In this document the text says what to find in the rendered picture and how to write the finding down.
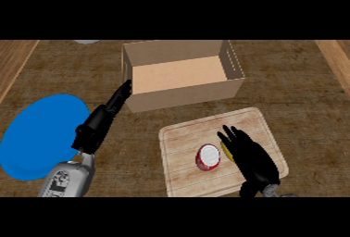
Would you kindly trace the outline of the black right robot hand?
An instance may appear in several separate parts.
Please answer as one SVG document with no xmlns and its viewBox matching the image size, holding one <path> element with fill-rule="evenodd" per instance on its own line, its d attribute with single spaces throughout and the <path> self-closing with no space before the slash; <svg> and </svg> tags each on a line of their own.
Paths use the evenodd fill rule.
<svg viewBox="0 0 350 237">
<path fill-rule="evenodd" d="M 248 134 L 233 126 L 223 126 L 224 133 L 217 136 L 229 149 L 233 162 L 243 175 L 239 196 L 254 197 L 262 193 L 268 185 L 279 185 L 279 170 L 262 146 L 255 143 Z"/>
</svg>

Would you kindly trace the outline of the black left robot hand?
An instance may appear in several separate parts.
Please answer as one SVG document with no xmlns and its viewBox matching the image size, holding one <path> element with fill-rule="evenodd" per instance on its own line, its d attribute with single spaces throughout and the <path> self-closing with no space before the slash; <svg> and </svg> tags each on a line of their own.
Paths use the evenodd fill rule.
<svg viewBox="0 0 350 237">
<path fill-rule="evenodd" d="M 116 89 L 106 104 L 97 106 L 84 123 L 75 129 L 71 147 L 85 154 L 94 154 L 102 145 L 109 127 L 121 107 L 131 95 L 131 81 L 127 80 Z"/>
</svg>

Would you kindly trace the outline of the yellow lemon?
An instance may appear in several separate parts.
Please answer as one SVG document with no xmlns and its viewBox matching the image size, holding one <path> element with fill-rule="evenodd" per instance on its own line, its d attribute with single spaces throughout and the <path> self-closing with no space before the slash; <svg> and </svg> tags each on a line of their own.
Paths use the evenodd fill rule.
<svg viewBox="0 0 350 237">
<path fill-rule="evenodd" d="M 233 161 L 233 157 L 231 157 L 231 154 L 230 154 L 230 151 L 229 151 L 229 149 L 227 149 L 224 143 L 220 142 L 220 145 L 221 145 L 221 149 L 223 149 L 223 152 L 224 152 L 224 155 L 226 155 L 229 161 L 234 163 L 234 161 Z"/>
</svg>

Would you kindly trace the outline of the pale wooden cutting board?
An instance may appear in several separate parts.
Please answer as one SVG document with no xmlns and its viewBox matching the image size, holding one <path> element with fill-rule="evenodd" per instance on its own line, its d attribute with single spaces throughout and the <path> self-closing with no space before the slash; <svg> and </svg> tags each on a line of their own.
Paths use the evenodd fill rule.
<svg viewBox="0 0 350 237">
<path fill-rule="evenodd" d="M 265 149 L 279 170 L 279 178 L 288 174 L 285 158 L 276 144 L 261 111 L 248 107 L 214 115 L 159 130 L 159 149 L 169 197 L 220 196 L 236 192 L 245 178 L 226 158 L 217 132 L 223 126 L 242 130 L 252 141 Z M 203 144 L 212 144 L 220 151 L 218 166 L 203 171 L 195 164 L 195 156 Z"/>
</svg>

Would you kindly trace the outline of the open cardboard box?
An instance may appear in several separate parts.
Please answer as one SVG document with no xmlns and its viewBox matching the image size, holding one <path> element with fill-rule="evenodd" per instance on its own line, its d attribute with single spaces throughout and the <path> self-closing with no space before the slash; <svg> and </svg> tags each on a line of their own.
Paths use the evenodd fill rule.
<svg viewBox="0 0 350 237">
<path fill-rule="evenodd" d="M 231 98 L 245 73 L 227 40 L 155 40 L 121 47 L 125 101 L 137 113 Z"/>
</svg>

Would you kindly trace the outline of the red can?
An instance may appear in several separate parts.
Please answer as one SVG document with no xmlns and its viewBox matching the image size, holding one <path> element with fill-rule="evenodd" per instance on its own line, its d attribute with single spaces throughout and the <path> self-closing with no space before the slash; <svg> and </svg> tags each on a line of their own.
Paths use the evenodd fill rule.
<svg viewBox="0 0 350 237">
<path fill-rule="evenodd" d="M 209 143 L 203 144 L 196 152 L 195 164 L 203 171 L 212 170 L 220 163 L 220 152 L 215 146 Z"/>
</svg>

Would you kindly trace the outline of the blue round plate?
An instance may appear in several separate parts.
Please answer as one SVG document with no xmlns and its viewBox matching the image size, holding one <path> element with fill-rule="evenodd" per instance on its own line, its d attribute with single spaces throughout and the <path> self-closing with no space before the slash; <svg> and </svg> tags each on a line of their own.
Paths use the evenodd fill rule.
<svg viewBox="0 0 350 237">
<path fill-rule="evenodd" d="M 14 116 L 0 142 L 0 167 L 19 181 L 41 179 L 53 167 L 69 161 L 75 128 L 90 115 L 84 101 L 71 94 L 53 94 Z"/>
</svg>

